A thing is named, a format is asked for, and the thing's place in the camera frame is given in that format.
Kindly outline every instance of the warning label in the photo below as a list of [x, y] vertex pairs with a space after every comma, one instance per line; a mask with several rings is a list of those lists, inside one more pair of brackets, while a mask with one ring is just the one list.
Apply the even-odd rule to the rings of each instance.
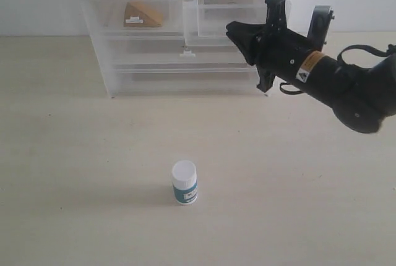
[[313, 51], [302, 63], [296, 74], [296, 79], [300, 82], [307, 82], [308, 77], [312, 70], [314, 70], [316, 64], [325, 56], [320, 51]]

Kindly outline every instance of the blue label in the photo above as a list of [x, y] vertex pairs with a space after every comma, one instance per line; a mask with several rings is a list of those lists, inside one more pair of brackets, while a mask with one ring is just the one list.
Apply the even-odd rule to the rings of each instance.
[[197, 197], [197, 183], [188, 190], [179, 190], [173, 186], [174, 196], [180, 203], [186, 204]]

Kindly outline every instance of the triangular wooden block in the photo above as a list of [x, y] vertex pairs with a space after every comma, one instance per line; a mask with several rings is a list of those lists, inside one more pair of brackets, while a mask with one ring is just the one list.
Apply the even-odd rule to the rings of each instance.
[[161, 27], [163, 14], [140, 1], [128, 2], [125, 8], [124, 27]]

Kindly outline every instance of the plastic drawer unit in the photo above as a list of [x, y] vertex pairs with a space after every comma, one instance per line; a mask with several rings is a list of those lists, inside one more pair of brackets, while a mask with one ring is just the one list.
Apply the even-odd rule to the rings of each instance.
[[254, 67], [227, 39], [233, 20], [262, 24], [264, 0], [81, 0], [109, 96], [244, 90]]

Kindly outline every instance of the yellow label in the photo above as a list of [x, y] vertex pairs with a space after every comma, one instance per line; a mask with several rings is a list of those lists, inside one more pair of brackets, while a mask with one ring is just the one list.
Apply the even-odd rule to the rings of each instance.
[[325, 56], [324, 53], [321, 53], [320, 51], [313, 51], [303, 62], [301, 65], [302, 70], [305, 70], [306, 72], [311, 72], [316, 64]]

